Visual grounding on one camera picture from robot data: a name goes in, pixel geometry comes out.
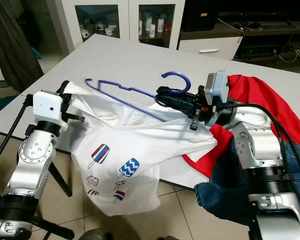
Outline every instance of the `blue plastic hanger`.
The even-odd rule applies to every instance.
[[[168,76],[170,76],[170,75],[175,75],[175,76],[181,77],[181,78],[185,81],[186,86],[185,86],[185,88],[182,89],[182,90],[174,90],[174,89],[172,89],[172,90],[169,91],[169,94],[172,94],[172,95],[173,95],[173,94],[176,94],[176,95],[177,95],[177,94],[184,94],[185,92],[187,92],[187,91],[191,88],[191,82],[190,82],[189,78],[188,78],[187,76],[185,76],[184,74],[182,74],[181,72],[177,72],[177,71],[169,71],[169,72],[163,73],[163,74],[161,75],[161,77],[165,79],[166,77],[168,77]],[[131,104],[130,102],[127,102],[127,101],[122,100],[122,99],[120,99],[120,98],[118,98],[118,97],[115,97],[115,96],[113,96],[113,95],[111,95],[111,94],[109,94],[109,93],[107,93],[107,92],[105,92],[105,91],[102,91],[102,90],[101,90],[101,84],[110,84],[110,85],[117,86],[117,87],[119,87],[120,89],[123,89],[123,90],[126,90],[126,91],[135,91],[135,92],[137,92],[137,93],[144,94],[144,95],[146,95],[146,96],[148,96],[148,97],[151,97],[151,98],[155,99],[155,102],[156,102],[157,104],[159,104],[160,106],[162,106],[162,107],[168,107],[167,105],[165,105],[165,104],[161,103],[160,101],[158,101],[158,100],[157,100],[157,97],[156,97],[155,95],[153,95],[153,94],[151,94],[151,93],[149,93],[149,92],[143,91],[143,90],[141,90],[141,89],[135,88],[135,87],[125,87],[125,86],[122,86],[120,83],[113,82],[113,81],[107,81],[107,80],[99,80],[99,81],[98,81],[98,87],[95,87],[95,86],[92,86],[92,85],[89,83],[89,82],[91,82],[91,81],[93,81],[92,78],[87,78],[87,79],[85,80],[85,84],[88,85],[90,88],[92,88],[92,89],[94,89],[94,90],[97,90],[98,92],[103,93],[103,94],[107,95],[108,97],[110,97],[110,98],[112,98],[112,99],[115,99],[115,100],[117,100],[117,101],[119,101],[119,102],[121,102],[121,103],[123,103],[123,104],[126,104],[126,105],[128,105],[128,106],[130,106],[130,107],[132,107],[132,108],[134,108],[134,109],[137,109],[137,110],[139,110],[139,111],[141,111],[141,112],[143,112],[143,113],[145,113],[145,114],[148,114],[148,115],[151,116],[151,117],[154,117],[154,118],[156,118],[156,119],[158,119],[158,120],[160,120],[160,121],[162,121],[162,122],[165,122],[164,119],[162,119],[162,118],[160,118],[160,117],[154,115],[154,114],[151,113],[151,112],[148,112],[148,111],[146,111],[146,110],[144,110],[144,109],[142,109],[142,108],[140,108],[140,107],[138,107],[138,106],[135,106],[135,105]]]

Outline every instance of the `popsicle print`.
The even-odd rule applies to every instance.
[[[87,194],[88,194],[89,198],[91,199],[93,195],[98,196],[98,195],[99,195],[99,192],[90,189],[90,190],[87,192]]]
[[[118,189],[120,186],[124,185],[125,182],[126,182],[125,180],[116,182],[116,183],[115,183],[114,190],[116,190],[116,189]]]
[[[137,171],[139,166],[140,163],[135,158],[131,158],[119,169],[121,174],[117,177],[117,179],[123,176],[130,178]]]
[[[87,181],[87,185],[89,186],[89,185],[93,185],[93,186],[97,186],[98,185],[98,183],[99,183],[99,179],[98,178],[96,178],[96,177],[94,177],[94,176],[88,176],[86,179],[85,179],[86,181]]]
[[[101,144],[91,155],[92,157],[92,162],[90,162],[88,169],[92,167],[93,164],[98,163],[98,164],[102,164],[107,155],[110,152],[110,148],[105,145],[105,144]]]
[[[115,193],[113,194],[113,196],[114,196],[113,202],[115,203],[118,199],[120,201],[122,201],[124,199],[124,197],[125,197],[125,193],[123,191],[117,190],[117,191],[115,191]]]

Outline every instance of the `bottle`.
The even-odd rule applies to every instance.
[[[165,19],[159,18],[158,19],[158,28],[157,28],[158,33],[162,33],[164,31],[164,24],[165,24]]]
[[[152,24],[152,17],[148,16],[145,21],[145,30],[150,31],[150,25]]]
[[[139,20],[139,35],[142,35],[142,21]]]
[[[149,34],[149,37],[150,38],[154,38],[155,37],[155,32],[156,32],[156,25],[151,24],[150,25],[150,34]]]
[[[164,35],[169,35],[171,33],[171,22],[166,21],[164,24]]]

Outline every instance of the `drawer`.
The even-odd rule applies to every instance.
[[[181,40],[179,51],[232,60],[242,40],[241,36]]]

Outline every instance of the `white cabinet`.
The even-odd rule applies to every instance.
[[[177,49],[185,0],[46,2],[64,55],[78,48],[92,34]],[[142,33],[139,35],[140,21]],[[155,25],[154,31],[146,29],[146,22],[149,26]]]
[[[241,36],[181,40],[178,50],[220,59],[232,60],[242,40]]]

